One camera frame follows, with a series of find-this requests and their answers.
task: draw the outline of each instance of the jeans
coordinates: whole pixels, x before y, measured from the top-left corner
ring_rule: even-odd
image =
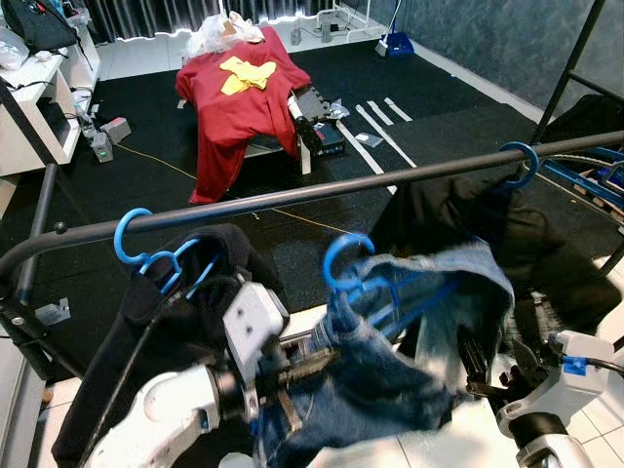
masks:
[[[466,396],[457,352],[460,325],[493,360],[514,296],[485,243],[406,259],[374,256],[342,275],[363,281],[380,277],[396,286],[399,307],[379,319],[379,311],[392,304],[389,290],[355,299],[347,292],[331,294],[327,316],[295,358],[324,349],[339,357],[321,375],[288,389],[300,428],[292,429],[281,405],[262,409],[253,454],[258,466],[306,466],[323,447],[438,429],[449,422],[450,410]],[[386,336],[394,339],[400,331],[393,326],[423,304],[428,307],[416,319],[420,332],[410,359],[395,353]]]

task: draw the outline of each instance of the red shirt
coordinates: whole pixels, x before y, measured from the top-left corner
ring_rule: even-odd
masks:
[[[191,203],[218,201],[241,170],[249,140],[258,134],[276,137],[297,157],[296,133],[288,110],[291,90],[310,84],[308,74],[291,62],[272,27],[263,27],[265,41],[241,42],[221,54],[193,58],[177,74],[175,88],[195,108],[198,120],[197,185]],[[219,66],[232,56],[260,66],[274,61],[277,69],[266,89],[251,87],[226,96],[221,92],[230,71]]]

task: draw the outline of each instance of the gray wall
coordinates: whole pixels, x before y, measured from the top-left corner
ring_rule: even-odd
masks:
[[[428,49],[544,108],[591,5],[592,0],[404,0],[397,25]],[[372,0],[371,9],[374,19],[388,24],[394,2]],[[606,0],[577,69],[624,94],[624,1]],[[587,93],[570,84],[558,113]]]

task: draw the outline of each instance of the curtain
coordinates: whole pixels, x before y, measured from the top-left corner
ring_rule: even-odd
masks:
[[[259,22],[261,18],[293,17],[297,11],[316,15],[331,8],[332,0],[224,0],[223,5],[228,12],[238,12],[245,20]]]
[[[84,0],[102,40],[154,37],[157,32],[197,30],[205,17],[218,13],[218,0]],[[315,15],[332,0],[224,0],[226,11],[258,22],[293,16],[297,10]]]

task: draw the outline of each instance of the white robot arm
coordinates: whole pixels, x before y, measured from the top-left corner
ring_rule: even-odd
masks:
[[[218,423],[218,392],[205,366],[163,373],[140,389],[126,418],[99,441],[85,466],[171,466]]]
[[[282,404],[281,388],[322,371],[335,357],[332,352],[319,353],[291,367],[278,339],[287,318],[274,293],[245,283],[223,318],[229,370],[198,365],[151,379],[136,394],[126,418],[97,443],[86,466],[169,467],[201,434],[216,429],[221,419],[233,414],[247,421],[256,419],[267,389]],[[474,340],[460,332],[458,342],[468,371],[467,390],[488,398],[500,431],[516,440],[521,467],[593,466],[583,447],[566,433],[564,423],[605,390],[608,370],[591,363],[612,361],[612,344],[563,331],[549,342],[547,359],[538,360],[518,342],[519,365],[501,378],[507,387],[502,389],[487,383],[486,360]],[[271,362],[278,365],[272,370],[264,367],[256,377],[263,354],[271,355]],[[260,398],[257,379],[262,382]],[[285,412],[289,414],[288,405]]]

